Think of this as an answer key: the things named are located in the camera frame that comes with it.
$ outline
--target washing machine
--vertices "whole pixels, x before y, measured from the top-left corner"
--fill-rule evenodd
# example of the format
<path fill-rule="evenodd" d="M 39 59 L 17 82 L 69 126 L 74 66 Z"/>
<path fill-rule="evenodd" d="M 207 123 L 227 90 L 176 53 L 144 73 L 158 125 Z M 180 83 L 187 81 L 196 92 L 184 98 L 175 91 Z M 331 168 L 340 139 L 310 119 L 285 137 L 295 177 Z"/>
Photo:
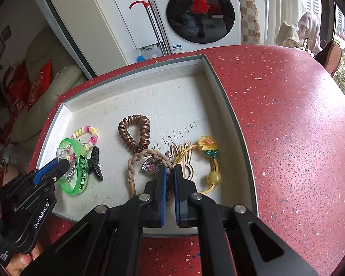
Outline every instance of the washing machine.
<path fill-rule="evenodd" d="M 241 44 L 239 0 L 153 0 L 172 53 Z"/>

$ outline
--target coiled hair tie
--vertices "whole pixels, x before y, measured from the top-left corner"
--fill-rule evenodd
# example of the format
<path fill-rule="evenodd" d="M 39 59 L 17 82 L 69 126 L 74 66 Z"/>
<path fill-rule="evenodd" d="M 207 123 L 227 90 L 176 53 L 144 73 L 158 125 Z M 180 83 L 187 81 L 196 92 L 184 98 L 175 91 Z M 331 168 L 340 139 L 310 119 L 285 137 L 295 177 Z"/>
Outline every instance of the coiled hair tie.
<path fill-rule="evenodd" d="M 139 125 L 139 143 L 137 143 L 133 137 L 127 131 L 127 127 L 132 124 Z M 119 122 L 119 134 L 121 138 L 124 140 L 125 144 L 131 149 L 132 153 L 140 153 L 144 149 L 148 149 L 148 145 L 150 144 L 150 125 L 149 119 L 143 115 L 133 115 L 128 116 L 128 118 L 124 118 L 121 122 Z"/>

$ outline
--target sunflower hair tie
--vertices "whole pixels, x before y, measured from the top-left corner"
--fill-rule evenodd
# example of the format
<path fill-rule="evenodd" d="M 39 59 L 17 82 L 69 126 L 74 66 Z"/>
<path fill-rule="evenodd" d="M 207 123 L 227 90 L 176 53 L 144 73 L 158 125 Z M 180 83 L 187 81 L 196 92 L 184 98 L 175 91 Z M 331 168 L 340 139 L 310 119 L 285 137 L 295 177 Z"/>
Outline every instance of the sunflower hair tie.
<path fill-rule="evenodd" d="M 216 185 L 219 185 L 221 183 L 219 164 L 216 161 L 216 157 L 220 154 L 220 151 L 217 147 L 216 141 L 212 137 L 202 136 L 199 137 L 198 144 L 193 144 L 179 153 L 172 165 L 175 166 L 176 164 L 179 164 L 191 149 L 200 149 L 205 155 L 210 158 L 212 171 L 206 177 L 207 183 L 210 187 L 207 190 L 200 192 L 201 194 L 207 194 L 211 192 Z"/>

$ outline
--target washing machine door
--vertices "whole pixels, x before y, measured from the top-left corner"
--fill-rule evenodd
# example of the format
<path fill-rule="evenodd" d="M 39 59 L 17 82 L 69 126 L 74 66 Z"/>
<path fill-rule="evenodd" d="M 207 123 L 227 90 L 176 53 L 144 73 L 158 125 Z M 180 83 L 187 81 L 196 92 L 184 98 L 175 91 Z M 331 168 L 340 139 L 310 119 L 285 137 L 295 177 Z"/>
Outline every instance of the washing machine door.
<path fill-rule="evenodd" d="M 235 21 L 230 0 L 170 0 L 166 18 L 181 38 L 193 43 L 214 43 L 224 38 Z"/>

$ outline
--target red speckled countertop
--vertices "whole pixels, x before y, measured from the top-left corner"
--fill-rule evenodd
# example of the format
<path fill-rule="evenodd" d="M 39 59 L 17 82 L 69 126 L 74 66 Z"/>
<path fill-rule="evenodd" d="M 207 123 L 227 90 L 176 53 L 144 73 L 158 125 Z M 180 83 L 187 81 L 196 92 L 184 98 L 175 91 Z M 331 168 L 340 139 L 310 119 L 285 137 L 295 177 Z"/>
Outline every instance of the red speckled countertop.
<path fill-rule="evenodd" d="M 259 217 L 328 276 L 345 255 L 345 97 L 307 53 L 231 46 L 155 58 L 85 82 L 63 94 L 42 129 L 31 169 L 62 101 L 127 71 L 205 54 L 238 117 L 255 175 Z M 70 223 L 52 217 L 53 242 Z M 144 238 L 139 275 L 199 275 L 197 237 Z"/>

